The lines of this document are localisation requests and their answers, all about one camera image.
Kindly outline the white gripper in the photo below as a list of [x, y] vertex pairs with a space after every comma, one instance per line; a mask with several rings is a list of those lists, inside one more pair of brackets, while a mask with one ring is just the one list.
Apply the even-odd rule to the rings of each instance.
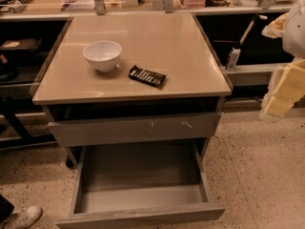
[[[278, 16], [262, 30], [262, 35], [275, 39], [283, 36], [288, 13]], [[305, 59], [295, 59], [285, 67], [277, 67], [271, 77], [268, 92], [261, 103], [259, 118], [277, 122], [305, 95]]]

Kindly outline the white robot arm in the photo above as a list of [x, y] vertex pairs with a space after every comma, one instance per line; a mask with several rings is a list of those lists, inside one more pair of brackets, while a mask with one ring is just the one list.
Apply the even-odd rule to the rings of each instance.
[[266, 26], [262, 34], [272, 39], [281, 37], [283, 51], [294, 57], [285, 67], [275, 68], [261, 103], [259, 117], [276, 122], [305, 95], [305, 0], [297, 0], [287, 13]]

